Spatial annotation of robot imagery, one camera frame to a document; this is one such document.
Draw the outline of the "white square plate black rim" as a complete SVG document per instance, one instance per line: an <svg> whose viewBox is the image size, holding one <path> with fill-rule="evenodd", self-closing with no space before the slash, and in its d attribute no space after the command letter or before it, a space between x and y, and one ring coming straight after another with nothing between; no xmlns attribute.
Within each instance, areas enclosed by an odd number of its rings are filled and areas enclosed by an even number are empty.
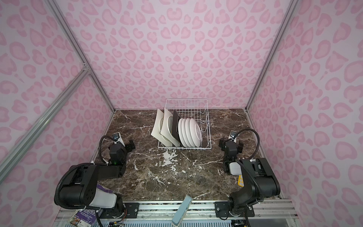
<svg viewBox="0 0 363 227"><path fill-rule="evenodd" d="M151 132L151 136L156 138L165 147L171 147L172 143L161 134L163 120L164 120L164 113L160 109L157 109L157 116L155 119L153 130Z"/></svg>

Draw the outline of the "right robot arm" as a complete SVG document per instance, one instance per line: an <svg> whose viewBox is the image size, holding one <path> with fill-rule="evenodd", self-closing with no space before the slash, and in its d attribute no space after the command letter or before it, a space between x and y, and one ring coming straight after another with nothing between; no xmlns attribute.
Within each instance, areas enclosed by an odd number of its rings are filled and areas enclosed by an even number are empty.
<svg viewBox="0 0 363 227"><path fill-rule="evenodd" d="M266 158L238 159L243 145L232 139L220 139L219 147L224 151L223 169L228 175L242 178L243 186L232 192L227 202L215 202L216 217L254 217L253 205L265 198L278 196L280 184Z"/></svg>

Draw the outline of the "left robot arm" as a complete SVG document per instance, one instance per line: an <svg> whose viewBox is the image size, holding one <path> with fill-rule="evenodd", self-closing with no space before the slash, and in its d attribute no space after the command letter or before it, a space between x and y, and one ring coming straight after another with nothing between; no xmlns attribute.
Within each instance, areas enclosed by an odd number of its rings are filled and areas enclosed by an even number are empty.
<svg viewBox="0 0 363 227"><path fill-rule="evenodd" d="M109 147L108 163L81 163L71 166L55 189L55 204L67 210L102 210L110 217L125 216L126 208L122 197L104 192L97 185L100 180L123 177L127 155L134 149L132 140L126 145L118 142Z"/></svg>

